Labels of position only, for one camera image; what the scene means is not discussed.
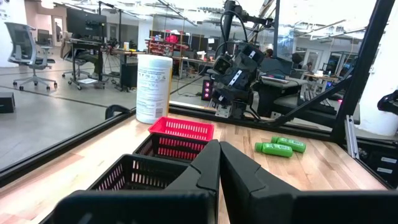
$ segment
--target green plastic bottle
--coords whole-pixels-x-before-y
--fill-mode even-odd
[[[276,156],[292,157],[293,149],[290,146],[283,146],[281,144],[273,144],[268,142],[257,142],[254,145],[256,152],[271,154]]]
[[[306,147],[304,142],[296,141],[293,139],[287,139],[283,137],[276,137],[276,136],[271,138],[271,143],[290,146],[296,152],[305,152],[305,147]]]

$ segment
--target gray office chair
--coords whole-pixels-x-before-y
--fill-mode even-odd
[[[68,62],[73,63],[73,60],[72,60],[71,57],[67,57],[65,60],[68,61]],[[87,75],[87,76],[90,75],[89,72],[80,70],[80,66],[84,65],[85,63],[87,63],[87,61],[75,58],[75,65],[77,65],[77,69],[75,69],[76,70],[76,76],[80,77],[80,74],[84,74],[84,75]],[[72,74],[73,75],[73,70],[70,70],[68,72],[64,72],[62,74],[62,77],[65,78],[66,74]]]
[[[19,90],[21,91],[24,90],[23,85],[30,82],[33,82],[35,86],[39,83],[44,84],[47,86],[47,90],[50,90],[50,86],[46,82],[53,82],[54,88],[56,88],[57,82],[55,80],[40,78],[36,75],[36,69],[43,70],[46,67],[51,68],[47,63],[55,63],[54,59],[47,58],[51,47],[40,46],[44,50],[44,58],[40,58],[37,56],[36,45],[31,33],[35,28],[13,22],[5,22],[5,24],[12,40],[12,52],[8,61],[19,65],[28,65],[29,68],[33,69],[32,77],[16,79],[12,84],[17,86],[18,81],[23,81],[19,85]]]

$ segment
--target container lid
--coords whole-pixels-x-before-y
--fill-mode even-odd
[[[278,141],[279,137],[274,136],[271,138],[271,143],[276,143]]]
[[[261,142],[256,142],[254,145],[254,150],[256,152],[262,152],[262,143]]]

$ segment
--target black metal frame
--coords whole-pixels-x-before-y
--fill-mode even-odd
[[[394,0],[377,0],[373,14],[369,21],[368,28],[366,30],[363,44],[359,51],[359,57],[357,61],[357,69],[355,70],[353,76],[342,84],[335,86],[327,90],[321,95],[318,95],[313,101],[304,103],[302,106],[298,107],[296,110],[291,111],[284,117],[278,120],[278,123],[268,123],[266,121],[255,121],[255,119],[248,118],[245,120],[232,119],[232,118],[220,118],[215,116],[214,111],[203,110],[198,108],[191,108],[187,106],[180,106],[170,104],[169,111],[175,114],[181,114],[185,116],[192,116],[201,119],[209,119],[212,121],[235,124],[240,126],[245,126],[255,129],[263,129],[267,131],[273,131],[277,133],[285,133],[296,136],[301,136],[305,138],[319,139],[322,141],[333,141],[340,146],[344,147],[345,141],[345,129],[344,120],[346,115],[352,115],[356,104],[364,90],[366,81],[369,76],[369,69],[373,58],[376,54],[376,50],[384,32],[384,28],[387,24],[387,20],[391,9],[394,5]],[[344,96],[343,102],[341,104],[340,110],[336,119],[336,126],[333,128],[332,132],[323,131],[320,129],[306,128],[302,126],[295,126],[291,124],[285,124],[285,122],[293,119],[297,113],[302,110],[306,110],[311,107],[314,103],[318,103],[324,100],[329,95],[334,93],[337,89],[347,87],[347,92]],[[135,115],[135,108],[131,110],[130,113],[119,114],[113,118],[106,120],[104,123],[95,126],[83,133],[77,134],[76,136],[70,137],[52,147],[44,149],[43,151],[34,154],[22,161],[19,161],[2,171],[0,171],[0,187],[8,184],[9,182],[17,179],[18,177],[36,169],[37,167],[45,164],[46,162],[56,158],[57,156],[73,149],[75,146],[89,140],[90,138],[96,136],[97,134],[107,130],[111,126]],[[373,147],[375,150],[382,151],[395,151],[396,145],[389,141],[380,141],[375,139],[366,139],[357,137],[359,147]],[[372,175],[378,178],[386,187],[391,188],[389,184],[385,183],[375,172],[373,172],[366,164],[362,161],[357,161],[365,167]]]

